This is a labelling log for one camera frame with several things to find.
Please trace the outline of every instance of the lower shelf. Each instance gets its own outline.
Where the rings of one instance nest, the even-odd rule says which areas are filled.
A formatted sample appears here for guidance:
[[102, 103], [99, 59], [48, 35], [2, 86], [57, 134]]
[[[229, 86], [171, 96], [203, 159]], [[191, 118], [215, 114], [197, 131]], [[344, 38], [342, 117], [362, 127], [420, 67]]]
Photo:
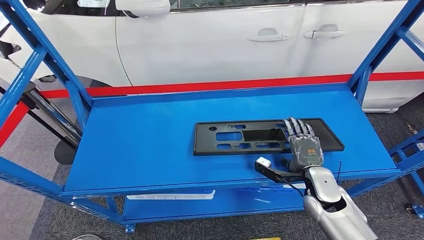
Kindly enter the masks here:
[[197, 218], [303, 210], [296, 192], [217, 189], [211, 200], [129, 200], [125, 199], [124, 219], [147, 223]]

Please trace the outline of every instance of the red stripe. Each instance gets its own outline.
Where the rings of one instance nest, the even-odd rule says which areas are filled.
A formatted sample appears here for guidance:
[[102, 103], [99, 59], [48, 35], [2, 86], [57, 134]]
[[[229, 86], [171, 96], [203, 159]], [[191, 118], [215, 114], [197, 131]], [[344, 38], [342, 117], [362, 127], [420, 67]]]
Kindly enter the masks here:
[[23, 102], [19, 102], [12, 113], [9, 115], [7, 120], [4, 122], [3, 126], [0, 128], [0, 147], [5, 144], [9, 136], [24, 118], [25, 114], [28, 113], [30, 109]]
[[[240, 81], [219, 81], [219, 82], [195, 82], [178, 83], [164, 85], [145, 85], [145, 86], [117, 86], [117, 87], [89, 87], [88, 93], [93, 97], [117, 96], [128, 94], [156, 94], [156, 93], [178, 93], [178, 92], [196, 92], [213, 91], [229, 89], [251, 89], [266, 87], [283, 87], [295, 85], [314, 85], [314, 84], [333, 84], [344, 83], [349, 80], [351, 74], [327, 75], [327, 76], [303, 76], [274, 79], [255, 79]], [[424, 80], [424, 71], [416, 72], [385, 72], [373, 73], [370, 81], [397, 81], [397, 80]], [[46, 90], [41, 92], [45, 98], [68, 98], [66, 89]]]

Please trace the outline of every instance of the shelf top surface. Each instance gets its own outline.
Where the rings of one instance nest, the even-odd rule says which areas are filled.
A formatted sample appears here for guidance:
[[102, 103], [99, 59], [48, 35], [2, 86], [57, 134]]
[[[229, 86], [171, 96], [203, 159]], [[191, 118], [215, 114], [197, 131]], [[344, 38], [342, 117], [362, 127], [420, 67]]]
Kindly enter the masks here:
[[323, 166], [353, 178], [397, 170], [345, 84], [96, 99], [64, 191], [164, 190], [267, 181], [254, 162], [291, 154], [193, 156], [198, 122], [322, 118], [345, 145]]

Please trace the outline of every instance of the robotic arm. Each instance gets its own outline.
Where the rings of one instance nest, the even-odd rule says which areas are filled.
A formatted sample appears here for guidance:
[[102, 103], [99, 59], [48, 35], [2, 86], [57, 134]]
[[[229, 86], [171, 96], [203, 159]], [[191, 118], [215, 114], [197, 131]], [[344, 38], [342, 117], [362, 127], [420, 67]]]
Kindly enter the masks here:
[[293, 117], [284, 122], [293, 154], [290, 162], [283, 159], [288, 172], [270, 168], [271, 162], [264, 158], [255, 162], [255, 169], [276, 183], [304, 181], [304, 209], [329, 240], [377, 239], [367, 218], [348, 193], [338, 186], [333, 173], [321, 166], [323, 151], [312, 126]]

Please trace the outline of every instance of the car window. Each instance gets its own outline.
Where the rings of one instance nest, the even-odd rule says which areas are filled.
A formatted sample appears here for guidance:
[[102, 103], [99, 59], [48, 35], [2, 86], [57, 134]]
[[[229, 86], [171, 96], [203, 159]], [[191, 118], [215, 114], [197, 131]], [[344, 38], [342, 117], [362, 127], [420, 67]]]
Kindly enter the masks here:
[[241, 7], [288, 4], [290, 0], [169, 0], [171, 9]]
[[78, 15], [78, 16], [119, 16], [116, 10], [115, 0], [110, 0], [108, 7], [92, 7], [84, 6], [84, 3], [78, 0], [49, 0], [41, 10], [44, 14], [62, 14], [62, 15]]

